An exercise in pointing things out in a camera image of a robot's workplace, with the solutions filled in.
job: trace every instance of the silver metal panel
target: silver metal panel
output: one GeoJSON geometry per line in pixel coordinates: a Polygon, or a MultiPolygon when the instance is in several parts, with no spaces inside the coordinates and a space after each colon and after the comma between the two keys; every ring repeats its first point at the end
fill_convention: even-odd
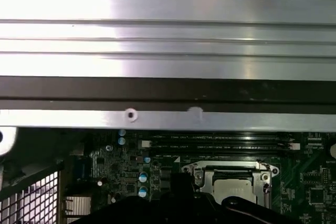
{"type": "Polygon", "coordinates": [[[125,55],[3,54],[1,59],[4,76],[336,80],[335,59],[159,54],[137,55],[136,59],[125,55]]]}
{"type": "Polygon", "coordinates": [[[1,126],[101,129],[334,132],[336,115],[140,111],[1,110],[1,126]]]}
{"type": "Polygon", "coordinates": [[[0,0],[0,76],[336,81],[335,0],[0,0]]]}
{"type": "Polygon", "coordinates": [[[0,0],[0,19],[334,24],[334,0],[0,0]]]}

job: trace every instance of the metal mesh grille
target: metal mesh grille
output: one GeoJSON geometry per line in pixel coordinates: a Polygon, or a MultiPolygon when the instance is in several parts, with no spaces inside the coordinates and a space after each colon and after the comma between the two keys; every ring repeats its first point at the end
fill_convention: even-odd
{"type": "Polygon", "coordinates": [[[0,223],[56,224],[57,177],[55,172],[0,202],[0,223]]]}

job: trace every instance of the screw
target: screw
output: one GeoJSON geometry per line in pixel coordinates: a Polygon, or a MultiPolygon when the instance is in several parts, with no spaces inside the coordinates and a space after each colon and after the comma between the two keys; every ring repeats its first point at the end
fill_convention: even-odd
{"type": "Polygon", "coordinates": [[[202,179],[203,174],[202,173],[196,173],[195,177],[196,177],[196,179],[202,179]]]}
{"type": "Polygon", "coordinates": [[[111,151],[113,150],[113,146],[111,146],[111,145],[107,145],[107,146],[105,147],[105,149],[106,149],[108,152],[111,152],[111,151]]]}

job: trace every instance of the capacitor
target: capacitor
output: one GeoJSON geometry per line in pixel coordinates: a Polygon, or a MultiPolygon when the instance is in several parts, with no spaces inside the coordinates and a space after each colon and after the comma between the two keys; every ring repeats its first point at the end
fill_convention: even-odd
{"type": "Polygon", "coordinates": [[[126,135],[126,130],[124,130],[124,129],[119,130],[118,134],[119,134],[119,136],[125,136],[126,135]]]}
{"type": "Polygon", "coordinates": [[[138,195],[139,195],[139,197],[144,198],[144,197],[146,197],[147,192],[148,192],[147,187],[142,186],[142,187],[140,187],[140,189],[139,189],[138,195]]]}
{"type": "Polygon", "coordinates": [[[124,139],[123,137],[120,137],[119,139],[118,139],[118,144],[120,144],[120,145],[124,145],[126,143],[126,139],[124,139]]]}
{"type": "Polygon", "coordinates": [[[97,181],[98,186],[102,186],[108,182],[108,179],[106,177],[101,178],[100,180],[97,181]]]}
{"type": "Polygon", "coordinates": [[[330,155],[336,159],[336,144],[333,144],[331,147],[330,147],[330,155]]]}
{"type": "Polygon", "coordinates": [[[147,179],[148,179],[148,174],[147,173],[145,173],[145,172],[140,173],[139,181],[141,183],[145,183],[147,181],[147,179]]]}

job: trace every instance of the integrated circuit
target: integrated circuit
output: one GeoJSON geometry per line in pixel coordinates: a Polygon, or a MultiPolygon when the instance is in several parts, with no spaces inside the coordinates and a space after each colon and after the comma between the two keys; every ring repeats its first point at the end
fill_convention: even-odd
{"type": "Polygon", "coordinates": [[[311,204],[324,204],[324,189],[311,188],[309,190],[309,202],[311,204]]]}
{"type": "Polygon", "coordinates": [[[336,169],[330,170],[330,178],[332,182],[336,182],[336,169]]]}
{"type": "Polygon", "coordinates": [[[310,185],[320,184],[321,180],[322,177],[320,173],[304,173],[302,175],[302,182],[304,184],[310,184],[310,185]]]}
{"type": "Polygon", "coordinates": [[[133,192],[135,192],[135,185],[134,185],[134,184],[128,184],[128,185],[127,185],[127,191],[128,191],[129,193],[133,193],[133,192]]]}

